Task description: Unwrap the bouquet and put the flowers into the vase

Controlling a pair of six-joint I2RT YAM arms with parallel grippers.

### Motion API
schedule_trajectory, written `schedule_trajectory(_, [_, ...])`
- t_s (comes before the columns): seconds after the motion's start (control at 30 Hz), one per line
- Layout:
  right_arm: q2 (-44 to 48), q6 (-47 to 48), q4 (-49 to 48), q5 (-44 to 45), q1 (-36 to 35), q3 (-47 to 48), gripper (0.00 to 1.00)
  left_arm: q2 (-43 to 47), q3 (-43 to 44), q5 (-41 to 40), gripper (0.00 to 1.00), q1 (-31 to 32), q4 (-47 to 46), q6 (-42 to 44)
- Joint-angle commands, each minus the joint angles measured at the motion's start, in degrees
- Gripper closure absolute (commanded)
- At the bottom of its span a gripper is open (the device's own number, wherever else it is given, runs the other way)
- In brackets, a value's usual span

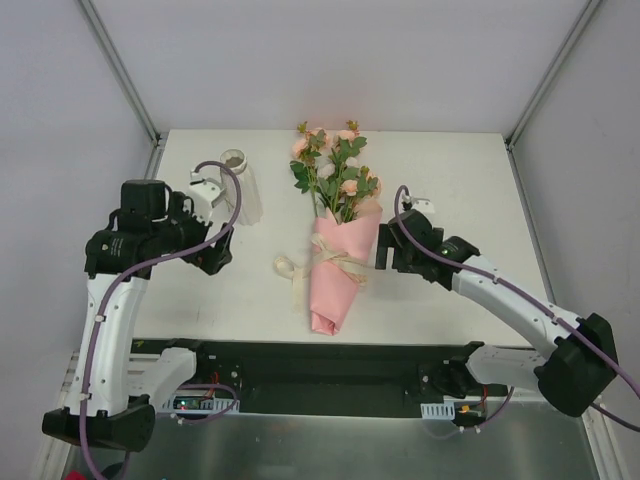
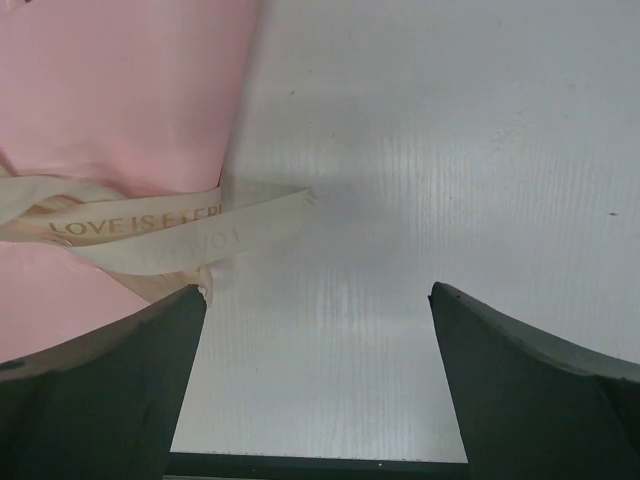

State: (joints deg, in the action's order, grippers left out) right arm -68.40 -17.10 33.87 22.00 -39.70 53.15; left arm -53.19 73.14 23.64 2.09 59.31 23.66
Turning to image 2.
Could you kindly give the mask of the pink wrapping paper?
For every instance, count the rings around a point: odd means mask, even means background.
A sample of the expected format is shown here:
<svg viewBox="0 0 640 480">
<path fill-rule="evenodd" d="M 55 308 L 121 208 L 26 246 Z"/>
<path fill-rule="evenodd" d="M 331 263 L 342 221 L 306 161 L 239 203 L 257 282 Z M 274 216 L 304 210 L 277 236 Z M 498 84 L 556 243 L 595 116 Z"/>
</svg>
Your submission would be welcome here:
<svg viewBox="0 0 640 480">
<path fill-rule="evenodd" d="M 257 1 L 5 1 L 1 172 L 126 199 L 219 189 Z M 1 357 L 127 316 L 146 300 L 82 258 L 1 239 Z"/>
</svg>

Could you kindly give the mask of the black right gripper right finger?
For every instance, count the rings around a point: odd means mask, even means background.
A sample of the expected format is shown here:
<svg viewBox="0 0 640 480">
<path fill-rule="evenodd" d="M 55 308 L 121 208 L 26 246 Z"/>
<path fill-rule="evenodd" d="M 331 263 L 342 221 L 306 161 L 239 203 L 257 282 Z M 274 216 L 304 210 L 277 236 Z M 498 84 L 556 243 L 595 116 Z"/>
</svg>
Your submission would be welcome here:
<svg viewBox="0 0 640 480">
<path fill-rule="evenodd" d="M 448 284 L 429 303 L 472 478 L 638 478 L 637 364 Z"/>
</svg>

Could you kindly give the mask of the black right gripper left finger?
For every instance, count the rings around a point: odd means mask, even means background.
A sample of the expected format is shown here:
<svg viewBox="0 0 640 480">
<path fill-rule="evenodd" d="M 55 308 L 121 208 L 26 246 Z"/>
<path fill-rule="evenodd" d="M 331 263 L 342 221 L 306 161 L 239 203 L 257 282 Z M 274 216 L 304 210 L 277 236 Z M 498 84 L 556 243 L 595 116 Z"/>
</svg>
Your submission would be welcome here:
<svg viewBox="0 0 640 480">
<path fill-rule="evenodd" d="M 2 363 L 2 478 L 162 478 L 206 310 L 189 285 Z"/>
</svg>

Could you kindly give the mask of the cream printed ribbon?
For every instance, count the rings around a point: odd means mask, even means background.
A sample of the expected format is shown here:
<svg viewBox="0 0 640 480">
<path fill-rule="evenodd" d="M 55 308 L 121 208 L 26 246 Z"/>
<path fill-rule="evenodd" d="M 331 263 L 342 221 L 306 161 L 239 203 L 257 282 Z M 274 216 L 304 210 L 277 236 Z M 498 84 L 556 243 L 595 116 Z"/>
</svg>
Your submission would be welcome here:
<svg viewBox="0 0 640 480">
<path fill-rule="evenodd" d="M 315 198 L 302 190 L 222 209 L 219 189 L 126 199 L 102 185 L 1 172 L 1 239 L 78 256 L 148 302 L 188 284 L 205 298 L 216 261 L 287 238 Z"/>
</svg>

